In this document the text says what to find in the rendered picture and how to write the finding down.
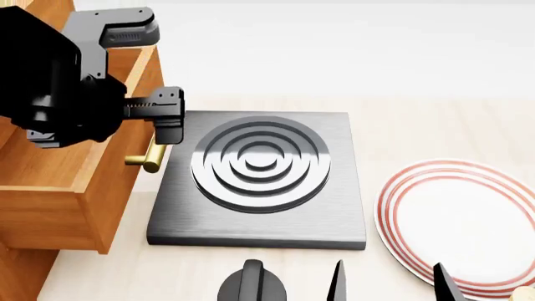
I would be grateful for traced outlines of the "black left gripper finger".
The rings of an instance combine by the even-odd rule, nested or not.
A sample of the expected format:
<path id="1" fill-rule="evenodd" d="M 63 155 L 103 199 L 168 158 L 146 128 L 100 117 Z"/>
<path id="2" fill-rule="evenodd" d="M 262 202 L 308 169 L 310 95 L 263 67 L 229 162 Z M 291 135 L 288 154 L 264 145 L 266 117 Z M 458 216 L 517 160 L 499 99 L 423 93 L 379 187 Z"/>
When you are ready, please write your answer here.
<path id="1" fill-rule="evenodd" d="M 153 120 L 157 145 L 179 145 L 184 137 L 184 118 L 165 117 Z"/>
<path id="2" fill-rule="evenodd" d="M 55 133 L 41 133 L 34 130 L 27 130 L 27 140 L 33 142 L 40 148 L 59 148 L 61 142 L 57 139 Z"/>

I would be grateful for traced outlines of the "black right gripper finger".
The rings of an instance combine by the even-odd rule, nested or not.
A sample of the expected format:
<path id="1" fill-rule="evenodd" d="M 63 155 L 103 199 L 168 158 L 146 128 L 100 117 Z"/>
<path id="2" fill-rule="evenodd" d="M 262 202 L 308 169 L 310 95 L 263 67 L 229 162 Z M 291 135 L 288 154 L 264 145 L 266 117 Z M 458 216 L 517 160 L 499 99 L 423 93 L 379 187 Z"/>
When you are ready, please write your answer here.
<path id="1" fill-rule="evenodd" d="M 343 260 L 338 260 L 336 264 L 326 301 L 347 301 L 347 284 Z"/>
<path id="2" fill-rule="evenodd" d="M 434 265 L 433 277 L 436 301 L 469 301 L 441 263 Z"/>

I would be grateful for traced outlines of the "brass drawer handle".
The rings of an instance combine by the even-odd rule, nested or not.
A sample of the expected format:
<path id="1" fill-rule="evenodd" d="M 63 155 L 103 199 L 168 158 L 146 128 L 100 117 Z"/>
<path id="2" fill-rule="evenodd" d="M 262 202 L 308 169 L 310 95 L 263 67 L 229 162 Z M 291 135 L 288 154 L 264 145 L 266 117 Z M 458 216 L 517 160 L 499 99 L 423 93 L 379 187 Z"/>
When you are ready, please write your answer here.
<path id="1" fill-rule="evenodd" d="M 165 152 L 166 145 L 157 145 L 155 136 L 153 136 L 145 155 L 126 156 L 125 164 L 127 166 L 141 166 L 145 172 L 156 173 L 161 168 Z"/>

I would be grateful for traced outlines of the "wooden cabinet drawer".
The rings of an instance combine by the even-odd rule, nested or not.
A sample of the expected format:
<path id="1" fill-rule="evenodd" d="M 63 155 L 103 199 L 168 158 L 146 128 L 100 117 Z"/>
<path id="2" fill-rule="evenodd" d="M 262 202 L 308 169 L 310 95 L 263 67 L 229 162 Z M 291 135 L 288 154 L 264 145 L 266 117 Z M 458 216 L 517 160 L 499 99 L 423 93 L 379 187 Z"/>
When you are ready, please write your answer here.
<path id="1" fill-rule="evenodd" d="M 107 253 L 154 130 L 127 120 L 105 142 L 41 149 L 0 117 L 0 242 L 10 248 Z"/>

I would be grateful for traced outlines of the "wooden cabinet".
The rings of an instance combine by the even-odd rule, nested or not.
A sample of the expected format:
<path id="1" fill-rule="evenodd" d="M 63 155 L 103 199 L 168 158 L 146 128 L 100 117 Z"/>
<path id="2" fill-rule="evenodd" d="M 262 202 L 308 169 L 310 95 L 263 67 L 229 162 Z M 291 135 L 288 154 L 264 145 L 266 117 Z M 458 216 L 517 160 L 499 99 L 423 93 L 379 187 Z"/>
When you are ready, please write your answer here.
<path id="1" fill-rule="evenodd" d="M 20 7 L 55 29 L 62 29 L 74 0 L 0 0 L 0 8 Z M 59 250 L 17 249 L 0 232 L 0 301 L 37 301 Z"/>

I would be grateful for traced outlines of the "white plate with red rings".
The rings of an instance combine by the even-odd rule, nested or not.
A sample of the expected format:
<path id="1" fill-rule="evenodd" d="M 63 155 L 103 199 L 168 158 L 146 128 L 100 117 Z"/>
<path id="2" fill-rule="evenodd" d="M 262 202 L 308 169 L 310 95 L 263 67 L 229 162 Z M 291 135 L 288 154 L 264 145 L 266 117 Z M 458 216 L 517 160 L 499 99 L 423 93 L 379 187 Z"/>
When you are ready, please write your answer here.
<path id="1" fill-rule="evenodd" d="M 495 167 L 451 159 L 403 167 L 379 190 L 374 223 L 392 257 L 425 283 L 441 264 L 472 300 L 535 288 L 535 184 Z"/>

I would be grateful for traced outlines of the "pale yellow round object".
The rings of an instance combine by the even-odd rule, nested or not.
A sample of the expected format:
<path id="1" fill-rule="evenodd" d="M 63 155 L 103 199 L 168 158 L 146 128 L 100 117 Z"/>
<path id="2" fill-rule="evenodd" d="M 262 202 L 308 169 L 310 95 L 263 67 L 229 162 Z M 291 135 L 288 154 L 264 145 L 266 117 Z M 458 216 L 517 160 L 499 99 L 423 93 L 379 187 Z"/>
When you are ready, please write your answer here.
<path id="1" fill-rule="evenodd" d="M 535 301 L 535 288 L 529 286 L 515 288 L 508 301 Z"/>

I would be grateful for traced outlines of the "black round knob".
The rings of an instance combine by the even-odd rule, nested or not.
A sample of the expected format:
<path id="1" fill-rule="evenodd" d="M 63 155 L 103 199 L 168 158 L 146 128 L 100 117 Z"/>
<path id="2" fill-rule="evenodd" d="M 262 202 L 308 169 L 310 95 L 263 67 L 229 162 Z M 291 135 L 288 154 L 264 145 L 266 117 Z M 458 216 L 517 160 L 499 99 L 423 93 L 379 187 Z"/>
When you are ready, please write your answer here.
<path id="1" fill-rule="evenodd" d="M 224 280 L 217 301 L 287 301 L 287 292 L 282 281 L 262 261 L 249 259 L 241 270 Z"/>

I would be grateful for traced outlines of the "grey metal stove plate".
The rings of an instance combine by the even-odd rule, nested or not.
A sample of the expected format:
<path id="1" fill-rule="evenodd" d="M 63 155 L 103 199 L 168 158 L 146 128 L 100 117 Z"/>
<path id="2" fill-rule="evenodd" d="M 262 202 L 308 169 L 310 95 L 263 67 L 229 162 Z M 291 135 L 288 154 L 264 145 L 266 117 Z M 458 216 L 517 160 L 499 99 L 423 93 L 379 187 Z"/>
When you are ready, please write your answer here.
<path id="1" fill-rule="evenodd" d="M 151 245 L 364 250 L 349 116 L 187 112 L 146 238 Z"/>

